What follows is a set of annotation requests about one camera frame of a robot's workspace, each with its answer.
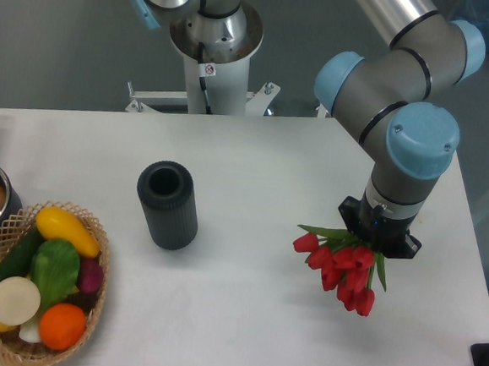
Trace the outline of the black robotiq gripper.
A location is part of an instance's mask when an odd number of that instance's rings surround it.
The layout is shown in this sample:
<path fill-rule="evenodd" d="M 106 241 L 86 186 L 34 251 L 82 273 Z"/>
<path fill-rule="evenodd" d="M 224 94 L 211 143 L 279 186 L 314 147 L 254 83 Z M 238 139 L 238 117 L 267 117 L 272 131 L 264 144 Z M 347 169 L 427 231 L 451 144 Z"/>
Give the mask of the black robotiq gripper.
<path fill-rule="evenodd" d="M 348 196 L 338 208 L 347 231 L 386 258 L 412 259 L 421 249 L 421 241 L 410 234 L 415 216 L 396 220 L 386 217 L 381 205 L 371 207 L 366 198 Z"/>

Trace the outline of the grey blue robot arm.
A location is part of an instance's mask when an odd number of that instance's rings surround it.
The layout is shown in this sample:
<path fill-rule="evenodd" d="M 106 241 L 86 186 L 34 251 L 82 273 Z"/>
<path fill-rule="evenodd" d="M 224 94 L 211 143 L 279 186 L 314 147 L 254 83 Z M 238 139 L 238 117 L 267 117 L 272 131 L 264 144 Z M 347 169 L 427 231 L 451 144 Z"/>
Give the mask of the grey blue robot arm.
<path fill-rule="evenodd" d="M 251 56 L 262 20 L 243 0 L 130 0 L 149 29 L 169 26 L 183 57 L 187 108 L 241 116 L 247 108 Z M 360 199 L 340 205 L 347 230 L 383 256 L 409 259 L 421 243 L 410 234 L 459 143 L 459 125 L 428 102 L 483 64 L 484 38 L 472 24 L 448 22 L 431 0 L 356 0 L 388 44 L 369 63 L 355 52 L 319 70 L 318 101 L 373 159 Z"/>

